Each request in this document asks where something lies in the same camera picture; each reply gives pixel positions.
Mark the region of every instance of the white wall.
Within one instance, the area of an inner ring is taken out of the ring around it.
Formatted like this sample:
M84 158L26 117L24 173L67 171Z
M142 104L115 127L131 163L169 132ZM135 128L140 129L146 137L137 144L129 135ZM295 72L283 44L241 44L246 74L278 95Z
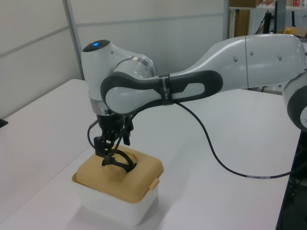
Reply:
M0 1L0 118L81 78L62 0Z
M222 41L225 0L70 0L81 50L107 39L148 55L158 74L194 64Z

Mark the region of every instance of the gray trim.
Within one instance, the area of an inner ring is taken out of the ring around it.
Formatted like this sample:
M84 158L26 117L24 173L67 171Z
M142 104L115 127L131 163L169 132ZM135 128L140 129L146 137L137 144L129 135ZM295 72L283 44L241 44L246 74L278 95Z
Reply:
M228 38L229 0L224 0L223 40Z
M146 68L149 70L150 74L152 75L152 77L154 77L157 73L157 68L154 64L154 62L152 61L151 65L143 58L134 56L133 58L131 58L131 60L133 61L138 61L140 63L142 63L144 66L146 66Z
M106 106L106 104L103 101L95 100L91 97L90 97L90 100L91 100L93 112L95 114L100 115L100 116L111 115L107 113L109 108Z
M290 97L287 112L292 122L303 132L307 132L307 128L302 124L301 113L307 107L307 86L303 86Z
M78 47L78 41L76 38L79 38L76 29L74 30L74 19L73 19L73 15L72 15L72 10L71 10L71 4L68 3L68 0L63 0L63 5L64 5L64 9L65 9L65 14L66 14L66 18L67 18L67 22L68 22L68 27L69 27L69 31L71 33L71 39L72 39L72 43L73 43L73 47L75 49L75 53L76 53L76 57L77 57L77 61L78 61L78 65L79 65L79 70L81 73L81 77L82 80L84 80L84 74L83 74L83 69L82 69L82 62L81 62L81 54L80 54L80 50Z
M244 39L245 39L246 77L247 77L247 80L248 80L248 50L246 48L246 36L245 36Z
M68 26L65 26L65 27L60 28L60 29L58 29L58 30L55 30L55 31L53 31L53 32L51 32L51 33L49 33L49 34L46 34L46 35L41 36L41 37L39 37L39 38L37 38L37 39L34 39L34 40L30 41L30 42L24 43L24 44L21 45L21 46L18 46L18 47L15 47L15 48L13 48L13 49L10 49L10 50L8 50L8 51L5 51L4 53L0 54L0 58L3 58L3 57L5 57L5 56L7 56L7 55L9 55L9 54L12 54L12 53L14 53L14 52L16 52L16 51L18 51L18 50L23 49L23 48L26 48L27 46L33 45L33 44L36 43L36 42L39 42L39 41L41 41L41 40L44 40L44 39L46 39L46 38L48 38L48 37L50 37L50 36L56 35L56 34L62 32L62 31L64 31L64 30L67 30L67 29L68 29Z
M166 20L177 20L177 19L190 19L190 18L204 18L204 17L216 17L223 16L224 13L211 13L211 14L197 14L188 16L176 16L176 17L163 17L163 18L149 18L149 19L136 19L127 21L113 21L113 22L99 22L99 23L78 23L77 27L83 26L97 26L97 25L113 25L113 24L129 24L129 23L147 23L147 22L158 22Z

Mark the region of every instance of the beige lid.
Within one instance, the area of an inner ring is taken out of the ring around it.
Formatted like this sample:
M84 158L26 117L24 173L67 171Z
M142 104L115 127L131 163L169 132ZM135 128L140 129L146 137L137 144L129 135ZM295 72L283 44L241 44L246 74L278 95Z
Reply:
M163 165L159 159L144 153L123 146L118 149L137 163L132 171L126 173L115 165L101 166L103 158L94 154L78 168L74 181L129 203L140 202L158 185ZM114 157L118 162L127 163L118 154Z

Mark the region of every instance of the white plastic box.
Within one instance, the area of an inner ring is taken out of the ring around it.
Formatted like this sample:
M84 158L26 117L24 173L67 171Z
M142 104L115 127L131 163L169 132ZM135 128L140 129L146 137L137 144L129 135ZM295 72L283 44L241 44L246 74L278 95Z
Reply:
M127 225L137 225L158 195L163 165L157 158L120 147L137 163L129 173L114 165L101 166L92 155L72 177L82 204Z

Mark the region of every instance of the black cable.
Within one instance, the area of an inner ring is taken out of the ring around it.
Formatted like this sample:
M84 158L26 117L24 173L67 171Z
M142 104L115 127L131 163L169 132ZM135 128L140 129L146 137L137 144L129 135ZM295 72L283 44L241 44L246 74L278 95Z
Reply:
M151 103L145 104L144 106L140 107L139 110L137 110L137 112L129 118L129 121L127 122L127 124L125 125L124 129L122 130L122 132L121 132L121 134L120 134L120 136L119 136L119 138L118 138L118 141L117 141L117 143L116 143L116 146L115 146L115 148L113 149L114 152L117 152L118 146L119 146L119 144L120 144L120 142L121 142L121 140L122 140L124 134L127 132L127 129L128 129L128 127L129 127L130 123L132 122L133 118L134 118L139 112L141 112L142 110L144 110L145 108L150 107L150 104L151 104ZM209 134L208 134L208 132L207 132L207 129L206 129L206 127L204 126L204 124L201 122L201 120L200 120L190 109L188 109L186 106L184 106L184 105L182 105L182 104L180 104L180 103L176 103L176 102L175 102L175 104L177 104L178 106L180 106L180 107L182 107L183 109L185 109L186 111L188 111L188 112L198 121L198 123L200 124L200 126L202 127L202 129L203 129L203 131L204 131L204 133L205 133L205 135L206 135L206 138L207 138L207 140L208 140L208 143L209 143L210 149L211 149L211 151L212 151L212 154L213 154L213 156L215 157L215 159L217 160L217 162L219 162L219 164L220 164L224 169L226 169L227 171L229 171L229 172L231 172L231 173L233 173L233 174L235 174L235 175L242 176L242 177L247 177L247 178L252 178L252 179L274 179L274 178L280 178L280 177L284 177L284 176L288 176L288 175L291 175L291 174L298 173L299 171L301 171L303 168L305 168L305 167L307 166L307 161L306 161L306 162L304 162L303 164L301 164L299 167L297 167L297 168L296 168L295 170L293 170L293 171L289 171L289 172L282 173L282 174L280 174L280 175L274 175L274 176L252 176L252 175L246 175L246 174L242 174L242 173L233 171L233 170L229 169L227 166L225 166L225 165L220 161L220 159L217 157L217 155L216 155L216 153L215 153L215 151L214 151L213 145L212 145L212 143L211 143ZM93 148L94 148L94 145L92 144L92 142L91 142L91 140L90 140L90 135L89 135L89 134L90 134L91 128L92 128L93 126L95 126L97 123L98 123L98 120L96 120L95 122L93 122L93 123L89 126L88 131L87 131L88 140L89 140L89 142L90 142L90 144L91 144L91 146L92 146Z
M95 149L95 146L94 144L92 143L91 141L91 138L90 138L90 131L91 129L98 123L98 120L95 120L89 127L88 127L88 130L87 130L87 139L88 139L88 142L90 143L90 145Z
M130 167L133 167L133 161L131 160L131 158L126 153L124 153L123 151L120 151L119 149L117 149L114 152L117 153L118 155L122 156L127 161L128 165L130 165Z
M260 23L260 26L258 27L258 30L256 31L256 34L259 32L259 29L260 29L260 27L261 27L261 25L262 25L264 19L265 19L265 15L264 15L264 17L263 17L263 19L262 19L262 21L261 21L261 23Z
M185 107L184 105L180 104L180 103L175 103L177 105L179 105L180 107L184 108L185 110L187 110L197 121L198 123L201 125L206 137L207 137L207 140L208 140L208 143L209 143L209 146L210 146L210 149L212 151L212 154L214 155L215 159L217 160L217 162L219 162L219 164L225 168L227 171L235 174L235 175L238 175L238 176L242 176L242 177L247 177L247 178L253 178L253 179L273 179L273 178L280 178L280 177L283 177L283 176L287 176L287 175L291 175L291 174L295 174L297 172L299 172L301 169L305 168L307 166L307 161L304 162L303 164L301 164L298 168L296 168L295 170L293 171L290 171L290 172L286 172L286 173L283 173L283 174L280 174L280 175L274 175L274 176L251 176L251 175L246 175L246 174L242 174L242 173L239 173L239 172L236 172L236 171L233 171L231 169L229 169L228 167L226 167L221 161L220 159L217 157L214 149L213 149L213 146L212 146L212 143L211 143L211 140L210 140L210 137L208 135L208 132L205 128L205 126L203 125L203 123L201 122L201 120L190 110L188 109L187 107Z
M266 87L267 87L267 86L263 86L263 87L262 87L262 90L261 90L261 92L263 92L263 91L264 91L264 89L265 89Z

